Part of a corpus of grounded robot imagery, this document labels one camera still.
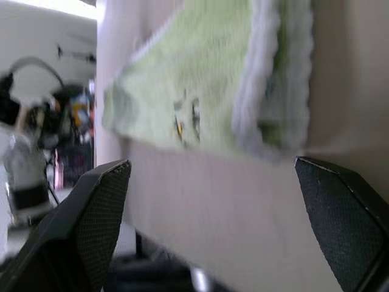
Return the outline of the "dark robot body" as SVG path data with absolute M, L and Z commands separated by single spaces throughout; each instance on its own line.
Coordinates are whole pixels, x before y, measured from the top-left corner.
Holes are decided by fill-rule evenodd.
M 236 292 L 139 232 L 136 251 L 112 258 L 102 292 Z

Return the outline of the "green towel with white edge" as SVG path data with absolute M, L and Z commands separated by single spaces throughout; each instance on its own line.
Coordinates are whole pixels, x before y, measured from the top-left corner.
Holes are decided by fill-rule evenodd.
M 184 0 L 105 89 L 105 129 L 280 159 L 308 140 L 312 0 Z

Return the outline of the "dark background equipment clutter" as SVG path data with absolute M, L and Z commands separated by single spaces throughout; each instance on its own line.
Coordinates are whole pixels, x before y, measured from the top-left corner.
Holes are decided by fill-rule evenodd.
M 53 190 L 71 189 L 94 167 L 94 93 L 68 83 L 52 91 L 57 130 L 46 150 L 46 172 Z

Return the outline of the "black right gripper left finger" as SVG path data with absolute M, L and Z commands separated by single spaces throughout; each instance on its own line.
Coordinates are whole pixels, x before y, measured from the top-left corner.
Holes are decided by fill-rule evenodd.
M 30 233 L 0 275 L 0 292 L 101 292 L 119 237 L 128 159 L 100 165 Z

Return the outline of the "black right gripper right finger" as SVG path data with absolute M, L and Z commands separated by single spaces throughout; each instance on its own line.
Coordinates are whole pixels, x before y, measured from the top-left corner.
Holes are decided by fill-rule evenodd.
M 356 172 L 298 156 L 309 221 L 343 292 L 389 292 L 389 204 Z

